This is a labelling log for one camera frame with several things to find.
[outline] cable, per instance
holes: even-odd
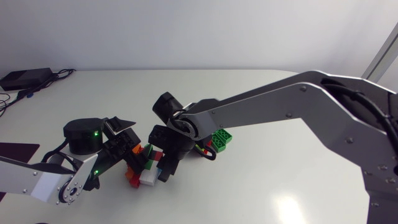
[[[205,154],[202,150],[200,150],[200,149],[197,148],[196,146],[194,146],[193,148],[194,148],[194,150],[195,150],[197,153],[199,153],[199,155],[201,155],[202,157],[204,157],[204,158],[206,158],[206,159],[209,159],[209,160],[211,160],[211,161],[213,161],[213,160],[216,159],[217,152],[216,152],[212,147],[210,147],[210,146],[206,146],[206,145],[205,145],[205,149],[206,149],[208,152],[211,153],[211,156],[209,156],[208,154]]]
[[[41,162],[47,162],[47,160],[50,159],[50,157],[59,153],[65,146],[67,146],[67,144],[68,141],[65,139],[64,142],[61,145],[59,145],[56,149],[46,153]]]
[[[72,167],[75,169],[75,171],[77,171],[79,169],[79,167],[77,167],[75,162],[73,162],[66,154],[64,154],[62,152],[57,152],[56,154],[62,156],[64,159],[66,159],[72,165]]]
[[[5,103],[4,106],[0,107],[0,112],[2,112],[2,113],[0,114],[0,117],[4,114],[4,112],[6,112],[6,109],[7,109],[8,107],[12,106],[13,104],[17,103],[17,102],[20,101],[21,99],[25,98],[25,96],[27,96],[27,95],[29,95],[29,94],[32,94],[32,93],[34,93],[34,92],[40,91],[40,90],[42,90],[42,89],[44,89],[44,88],[47,88],[47,87],[49,87],[51,84],[53,84],[54,82],[57,82],[57,81],[59,81],[59,80],[63,80],[63,79],[65,79],[65,78],[69,77],[69,76],[70,76],[73,72],[75,72],[75,71],[76,71],[75,69],[63,69],[63,70],[61,70],[61,71],[59,71],[59,72],[57,72],[57,73],[53,73],[52,76],[51,76],[48,80],[44,81],[44,82],[41,83],[39,86],[30,88],[30,89],[26,89],[26,90],[21,90],[21,91],[19,91],[19,92],[18,92],[18,95],[17,95],[17,98],[16,98],[14,101],[12,101],[12,102],[10,102],[10,103]],[[62,76],[62,77],[60,77],[59,75],[60,75],[60,74],[63,74],[63,73],[67,73],[67,74],[64,75],[64,76]]]
[[[390,116],[388,114],[384,114],[383,111],[381,111],[381,109],[375,103],[373,103],[369,98],[367,98],[363,93],[359,91],[354,91],[345,86],[335,84],[324,84],[323,86],[326,87],[328,90],[350,97],[352,100],[357,101],[366,109],[368,109],[376,117],[376,119],[380,122],[381,126],[386,131],[392,148],[398,155],[398,134],[394,129],[390,120]]]
[[[0,93],[0,95],[6,95],[8,98],[5,100],[0,100],[0,103],[4,103],[4,106],[0,106],[0,118],[1,116],[4,114],[4,112],[6,112],[7,109],[7,100],[11,99],[11,96],[8,93]]]

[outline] white wall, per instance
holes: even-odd
[[[397,10],[396,0],[0,0],[0,76],[37,67],[360,76]]]

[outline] lego brick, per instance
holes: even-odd
[[[127,172],[124,175],[126,176],[127,180],[130,180],[133,177],[134,171],[129,165],[127,165]]]
[[[136,145],[136,146],[132,149],[132,152],[135,153],[135,154],[138,154],[138,153],[140,153],[140,152],[139,152],[140,149],[141,149],[141,145],[138,144],[138,145]]]
[[[144,153],[145,156],[149,157],[149,154],[153,150],[153,148],[154,147],[151,144],[146,144],[142,153]]]
[[[222,152],[226,148],[224,141],[220,139],[217,134],[214,134],[211,137],[211,145],[214,147],[216,152]]]
[[[151,150],[151,152],[149,153],[148,159],[155,160],[155,156],[156,156],[156,151]]]
[[[232,135],[230,135],[230,133],[228,133],[224,129],[217,130],[216,134],[225,142],[225,144],[229,143],[232,140]]]
[[[156,155],[155,155],[155,161],[159,161],[160,160],[160,158],[162,158],[163,157],[163,152],[159,152],[159,151],[154,151],[154,152],[156,152]]]
[[[148,162],[145,164],[145,169],[150,170],[153,163],[154,163],[154,161],[152,159],[149,159]]]
[[[154,161],[152,168],[150,170],[144,170],[141,173],[139,182],[142,184],[153,186],[155,185],[156,178],[158,176],[157,161]]]
[[[131,187],[134,188],[138,188],[139,187],[139,179],[140,179],[141,175],[140,174],[134,174],[133,177],[130,179],[129,183],[131,185]]]

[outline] red lego brick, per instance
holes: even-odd
[[[160,160],[160,158],[162,158],[162,156],[163,156],[163,152],[159,152],[159,151],[156,151],[156,155],[155,155],[155,161],[159,161]]]
[[[139,187],[139,177],[140,177],[140,176],[141,176],[140,174],[139,174],[139,175],[134,174],[134,175],[132,176],[132,178],[131,178],[130,181],[129,181],[131,187],[134,187],[134,188],[138,188],[138,187]]]

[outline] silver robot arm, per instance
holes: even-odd
[[[360,78],[305,72],[184,109],[176,107],[177,101],[169,102],[175,100],[169,97],[164,106],[172,116],[163,120],[168,128],[200,141],[220,128],[301,118],[328,149],[362,168],[370,196],[368,223],[397,223],[396,96]],[[372,109],[375,105],[379,111]],[[155,106],[154,111],[162,118]]]

